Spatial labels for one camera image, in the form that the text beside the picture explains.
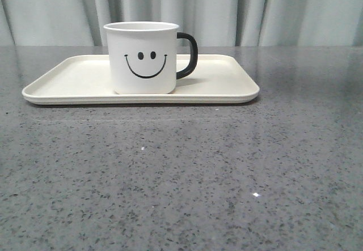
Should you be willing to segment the white smiley mug black handle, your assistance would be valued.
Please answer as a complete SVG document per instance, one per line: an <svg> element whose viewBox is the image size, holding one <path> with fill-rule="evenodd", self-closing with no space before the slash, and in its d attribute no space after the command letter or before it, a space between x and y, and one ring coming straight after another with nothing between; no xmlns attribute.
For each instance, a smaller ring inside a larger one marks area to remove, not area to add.
<svg viewBox="0 0 363 251"><path fill-rule="evenodd" d="M117 22L104 25L113 88L119 94L164 94L197 65L198 47L193 36L178 32L166 22ZM177 40L189 41L190 59L176 69Z"/></svg>

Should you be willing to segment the cream rectangular plastic tray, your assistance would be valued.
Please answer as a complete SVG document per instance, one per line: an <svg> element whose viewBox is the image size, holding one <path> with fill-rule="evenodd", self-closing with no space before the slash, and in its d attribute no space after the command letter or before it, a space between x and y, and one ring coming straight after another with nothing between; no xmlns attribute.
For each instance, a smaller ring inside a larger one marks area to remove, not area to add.
<svg viewBox="0 0 363 251"><path fill-rule="evenodd" d="M260 88L230 56L201 54L196 70L168 94L117 94L107 55L67 58L23 88L23 97L40 105L246 103Z"/></svg>

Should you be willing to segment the grey-white pleated curtain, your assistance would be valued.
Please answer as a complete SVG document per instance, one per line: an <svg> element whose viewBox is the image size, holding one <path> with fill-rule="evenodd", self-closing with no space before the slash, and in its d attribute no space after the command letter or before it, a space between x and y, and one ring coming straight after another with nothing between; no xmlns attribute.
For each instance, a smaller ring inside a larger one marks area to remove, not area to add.
<svg viewBox="0 0 363 251"><path fill-rule="evenodd" d="M104 25L128 21L200 46L362 45L362 0L1 0L1 45L105 46Z"/></svg>

